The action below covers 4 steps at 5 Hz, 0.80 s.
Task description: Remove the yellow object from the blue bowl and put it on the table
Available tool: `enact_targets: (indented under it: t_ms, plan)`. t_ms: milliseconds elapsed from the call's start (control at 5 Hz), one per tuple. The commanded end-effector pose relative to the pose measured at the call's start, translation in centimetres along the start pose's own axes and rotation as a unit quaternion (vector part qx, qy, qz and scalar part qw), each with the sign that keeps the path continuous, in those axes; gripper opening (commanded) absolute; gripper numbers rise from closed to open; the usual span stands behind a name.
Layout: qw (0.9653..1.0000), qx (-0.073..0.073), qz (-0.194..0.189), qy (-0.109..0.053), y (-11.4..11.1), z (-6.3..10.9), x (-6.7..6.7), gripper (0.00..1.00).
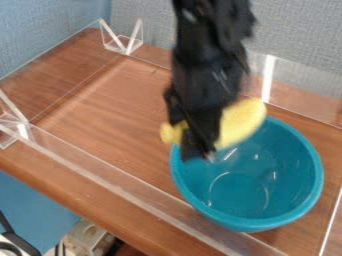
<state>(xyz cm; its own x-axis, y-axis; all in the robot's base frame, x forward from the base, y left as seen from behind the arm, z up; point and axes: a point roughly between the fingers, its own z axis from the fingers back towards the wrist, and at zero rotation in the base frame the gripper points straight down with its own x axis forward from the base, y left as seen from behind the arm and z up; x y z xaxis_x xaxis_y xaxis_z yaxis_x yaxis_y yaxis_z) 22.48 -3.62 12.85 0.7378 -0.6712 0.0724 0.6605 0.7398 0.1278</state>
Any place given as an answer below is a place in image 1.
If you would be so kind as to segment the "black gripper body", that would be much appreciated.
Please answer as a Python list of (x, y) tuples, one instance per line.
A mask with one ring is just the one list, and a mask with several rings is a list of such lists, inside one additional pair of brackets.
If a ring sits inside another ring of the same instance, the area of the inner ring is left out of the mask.
[(184, 112), (222, 109), (236, 100), (241, 75), (249, 71), (245, 50), (234, 49), (208, 62), (189, 60), (172, 51), (168, 88), (174, 90)]

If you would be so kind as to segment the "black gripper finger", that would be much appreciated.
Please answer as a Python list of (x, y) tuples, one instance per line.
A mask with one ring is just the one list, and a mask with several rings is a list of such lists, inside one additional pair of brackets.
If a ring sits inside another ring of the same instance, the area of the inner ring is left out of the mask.
[(210, 159), (214, 155), (214, 141), (220, 134), (221, 108), (185, 112), (188, 128), (180, 142), (181, 160), (193, 158)]
[(172, 88), (166, 88), (162, 93), (166, 107), (168, 122), (170, 125), (186, 120), (186, 115), (180, 103), (178, 96)]

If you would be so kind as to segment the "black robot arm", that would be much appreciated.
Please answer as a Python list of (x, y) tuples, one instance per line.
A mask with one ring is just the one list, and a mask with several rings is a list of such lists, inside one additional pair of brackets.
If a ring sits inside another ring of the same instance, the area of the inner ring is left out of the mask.
[(249, 72), (242, 40), (256, 18), (249, 0), (172, 0), (176, 41), (170, 55), (170, 85), (165, 89), (168, 120), (184, 121), (180, 137), (184, 161), (216, 152), (222, 109), (240, 93)]

